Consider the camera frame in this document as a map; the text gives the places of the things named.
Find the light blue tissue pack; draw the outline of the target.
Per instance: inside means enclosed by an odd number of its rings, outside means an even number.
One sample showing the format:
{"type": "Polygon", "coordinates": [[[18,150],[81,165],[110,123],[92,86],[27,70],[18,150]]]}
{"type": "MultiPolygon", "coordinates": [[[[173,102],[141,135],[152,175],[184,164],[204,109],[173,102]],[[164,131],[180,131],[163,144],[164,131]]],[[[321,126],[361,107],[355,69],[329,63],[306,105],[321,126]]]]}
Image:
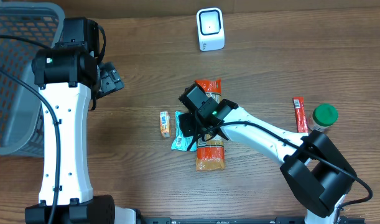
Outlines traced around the light blue tissue pack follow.
{"type": "Polygon", "coordinates": [[[180,129],[179,116],[183,113],[180,111],[175,112],[175,139],[172,143],[171,150],[187,151],[188,146],[193,140],[193,136],[185,137],[180,129]]]}

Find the red and tan cracker package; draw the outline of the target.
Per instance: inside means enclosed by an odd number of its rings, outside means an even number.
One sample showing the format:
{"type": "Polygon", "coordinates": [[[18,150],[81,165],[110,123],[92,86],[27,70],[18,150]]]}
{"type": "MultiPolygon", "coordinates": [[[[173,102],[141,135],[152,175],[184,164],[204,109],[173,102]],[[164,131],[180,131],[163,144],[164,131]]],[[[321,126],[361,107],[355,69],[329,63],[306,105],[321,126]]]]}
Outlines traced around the red and tan cracker package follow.
{"type": "MultiPolygon", "coordinates": [[[[195,80],[205,91],[208,97],[212,97],[217,103],[221,101],[221,80],[195,80]]],[[[216,135],[213,139],[209,134],[203,141],[197,142],[197,157],[195,168],[197,171],[211,171],[225,169],[225,149],[223,138],[216,135]]]]}

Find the red snack stick package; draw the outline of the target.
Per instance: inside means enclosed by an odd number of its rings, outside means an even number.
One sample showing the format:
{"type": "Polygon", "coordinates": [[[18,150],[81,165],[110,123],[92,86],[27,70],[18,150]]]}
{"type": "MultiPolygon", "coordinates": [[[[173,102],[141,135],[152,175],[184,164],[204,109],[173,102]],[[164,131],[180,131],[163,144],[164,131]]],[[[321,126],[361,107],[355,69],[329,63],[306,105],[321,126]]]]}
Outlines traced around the red snack stick package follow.
{"type": "Polygon", "coordinates": [[[295,96],[293,97],[292,100],[293,100],[294,109],[295,109],[297,132],[307,133],[308,126],[307,126],[307,117],[305,114],[304,98],[302,96],[295,96]]]}

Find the green lid jar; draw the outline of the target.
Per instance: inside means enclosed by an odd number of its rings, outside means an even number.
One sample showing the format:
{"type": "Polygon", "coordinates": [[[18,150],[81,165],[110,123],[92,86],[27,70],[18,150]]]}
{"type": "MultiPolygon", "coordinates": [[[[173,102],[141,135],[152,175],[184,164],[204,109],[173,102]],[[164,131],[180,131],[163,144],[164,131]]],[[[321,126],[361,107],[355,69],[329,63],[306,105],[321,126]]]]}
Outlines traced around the green lid jar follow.
{"type": "Polygon", "coordinates": [[[324,132],[332,126],[338,119],[338,111],[331,104],[321,104],[317,106],[309,115],[307,120],[308,128],[313,131],[324,132]]]}

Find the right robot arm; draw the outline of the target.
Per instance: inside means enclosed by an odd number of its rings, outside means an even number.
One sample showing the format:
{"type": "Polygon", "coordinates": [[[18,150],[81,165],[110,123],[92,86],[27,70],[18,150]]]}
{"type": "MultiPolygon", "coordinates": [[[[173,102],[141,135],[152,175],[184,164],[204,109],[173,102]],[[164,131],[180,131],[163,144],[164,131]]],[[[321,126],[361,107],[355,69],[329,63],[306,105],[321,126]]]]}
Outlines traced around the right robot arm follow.
{"type": "Polygon", "coordinates": [[[356,172],[327,135],[292,133],[257,119],[236,103],[217,102],[194,83],[179,101],[192,121],[183,131],[199,140],[206,134],[245,144],[280,167],[294,197],[307,209],[305,223],[339,223],[340,209],[356,172]]]}

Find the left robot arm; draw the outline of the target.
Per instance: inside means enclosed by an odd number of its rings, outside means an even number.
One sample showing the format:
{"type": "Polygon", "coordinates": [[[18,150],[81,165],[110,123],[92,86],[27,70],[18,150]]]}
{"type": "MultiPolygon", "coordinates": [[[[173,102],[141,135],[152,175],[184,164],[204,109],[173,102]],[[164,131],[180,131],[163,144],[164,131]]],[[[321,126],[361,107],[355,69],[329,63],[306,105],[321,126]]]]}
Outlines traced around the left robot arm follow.
{"type": "Polygon", "coordinates": [[[138,223],[135,209],[116,206],[112,196],[95,196],[88,173],[86,122],[98,99],[124,83],[103,62],[106,36],[84,17],[63,22],[62,39],[39,50],[32,61],[44,116],[44,176],[37,205],[26,223],[138,223]]]}

